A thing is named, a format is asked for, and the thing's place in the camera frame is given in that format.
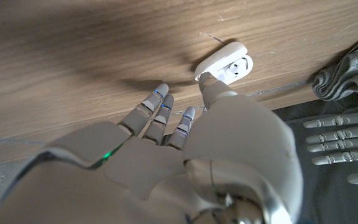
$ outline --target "wooden surface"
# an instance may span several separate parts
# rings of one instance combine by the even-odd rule
[[[172,131],[202,105],[195,65],[233,40],[254,59],[233,89],[271,109],[315,100],[309,85],[264,91],[308,80],[356,43],[358,1],[0,0],[0,162],[117,122],[162,82]]]

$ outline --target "blue led light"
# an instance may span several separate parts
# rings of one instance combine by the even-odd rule
[[[155,92],[155,93],[158,93],[158,94],[161,96],[161,98],[163,98],[163,99],[164,99],[164,96],[163,96],[163,95],[161,95],[161,93],[159,93],[157,90],[154,90],[154,92]]]
[[[161,105],[161,107],[165,107],[165,108],[168,108],[171,110],[171,107],[169,107],[169,106]]]

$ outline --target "white electrical outlet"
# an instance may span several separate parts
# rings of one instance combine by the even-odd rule
[[[254,66],[252,58],[247,55],[247,52],[247,48],[240,42],[227,44],[197,66],[196,80],[198,81],[204,72],[211,73],[225,84],[239,80],[248,75]]]

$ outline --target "robotic arm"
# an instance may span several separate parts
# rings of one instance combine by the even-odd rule
[[[0,223],[296,222],[303,179],[292,130],[208,72],[199,84],[208,110],[192,125],[188,108],[166,146],[165,84],[117,125],[48,144],[7,191]]]

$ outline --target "wooden table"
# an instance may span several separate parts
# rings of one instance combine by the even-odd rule
[[[358,41],[358,1],[0,0],[0,162],[118,122],[162,82],[172,131],[202,105],[195,66],[233,40],[254,59],[233,89],[271,109],[315,100],[305,83]]]

